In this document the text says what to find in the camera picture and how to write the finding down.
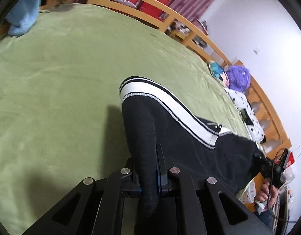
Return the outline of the person's right hand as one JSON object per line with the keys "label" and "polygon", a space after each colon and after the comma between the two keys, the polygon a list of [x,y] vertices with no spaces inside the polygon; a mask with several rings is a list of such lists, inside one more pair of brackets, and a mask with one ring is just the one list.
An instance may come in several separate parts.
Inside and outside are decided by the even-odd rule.
{"label": "person's right hand", "polygon": [[275,205],[277,196],[278,189],[275,186],[270,185],[269,179],[264,179],[259,191],[256,193],[254,201],[259,201],[261,203],[267,201],[266,206],[263,209],[263,211],[266,211]]}

